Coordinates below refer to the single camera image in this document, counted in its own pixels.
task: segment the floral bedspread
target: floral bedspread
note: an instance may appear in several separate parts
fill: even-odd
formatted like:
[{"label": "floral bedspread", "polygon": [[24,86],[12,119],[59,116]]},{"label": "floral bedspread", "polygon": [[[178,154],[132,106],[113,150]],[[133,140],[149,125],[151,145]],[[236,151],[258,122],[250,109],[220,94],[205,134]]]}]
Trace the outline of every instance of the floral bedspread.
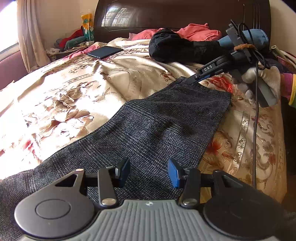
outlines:
[{"label": "floral bedspread", "polygon": [[[104,45],[97,42],[91,49]],[[149,40],[116,39],[108,46],[124,51],[104,60],[80,52],[0,91],[0,179],[35,168],[106,123],[126,101],[148,97],[200,67],[154,61]],[[227,74],[201,84],[231,92],[232,100],[198,168],[203,173],[223,169],[251,185],[255,107]],[[257,188],[281,201],[287,188],[280,104],[260,109],[256,158]],[[210,198],[209,189],[201,198]]]}]

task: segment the pink blanket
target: pink blanket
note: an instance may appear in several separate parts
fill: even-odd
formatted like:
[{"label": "pink blanket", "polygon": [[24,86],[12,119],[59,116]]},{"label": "pink blanket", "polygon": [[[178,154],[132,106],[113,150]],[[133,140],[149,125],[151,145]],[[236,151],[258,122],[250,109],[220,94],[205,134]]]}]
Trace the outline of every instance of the pink blanket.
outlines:
[{"label": "pink blanket", "polygon": [[[130,40],[139,39],[151,39],[153,34],[160,31],[160,29],[146,29],[138,34],[130,34]],[[218,30],[210,30],[208,24],[205,25],[190,23],[185,28],[181,28],[177,31],[181,38],[188,39],[190,41],[213,41],[219,40],[222,37],[222,33]]]}]

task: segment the plaid fabric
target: plaid fabric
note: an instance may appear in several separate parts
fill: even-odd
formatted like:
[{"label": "plaid fabric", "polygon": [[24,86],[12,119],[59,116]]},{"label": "plaid fabric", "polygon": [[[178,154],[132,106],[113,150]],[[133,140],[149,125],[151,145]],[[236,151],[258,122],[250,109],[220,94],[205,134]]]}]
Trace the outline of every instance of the plaid fabric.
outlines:
[{"label": "plaid fabric", "polygon": [[[102,127],[57,151],[43,164],[0,183],[0,237],[16,240],[21,233],[14,209],[25,197],[54,180],[83,168],[96,172],[129,157],[131,172],[122,199],[176,199],[167,173],[169,157],[197,167],[231,99],[231,94],[188,85],[184,77],[145,99],[125,103]],[[88,196],[97,200],[97,189]]]}]

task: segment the orange and green package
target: orange and green package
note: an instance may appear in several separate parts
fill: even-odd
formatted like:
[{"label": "orange and green package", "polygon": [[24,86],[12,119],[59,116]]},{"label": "orange and green package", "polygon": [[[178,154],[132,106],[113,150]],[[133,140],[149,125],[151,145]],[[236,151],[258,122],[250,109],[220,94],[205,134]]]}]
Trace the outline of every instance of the orange and green package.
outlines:
[{"label": "orange and green package", "polygon": [[92,20],[92,13],[82,15],[82,27],[83,27],[83,34],[86,37],[87,41],[94,40],[94,22]]}]

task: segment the brown hair tie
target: brown hair tie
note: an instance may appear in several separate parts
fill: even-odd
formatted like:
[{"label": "brown hair tie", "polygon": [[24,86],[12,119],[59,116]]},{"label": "brown hair tie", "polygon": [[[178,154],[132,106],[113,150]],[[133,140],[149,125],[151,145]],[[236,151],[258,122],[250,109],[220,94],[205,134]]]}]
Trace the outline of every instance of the brown hair tie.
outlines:
[{"label": "brown hair tie", "polygon": [[234,47],[235,51],[243,50],[243,49],[256,49],[257,50],[257,48],[253,44],[240,44],[240,45]]}]

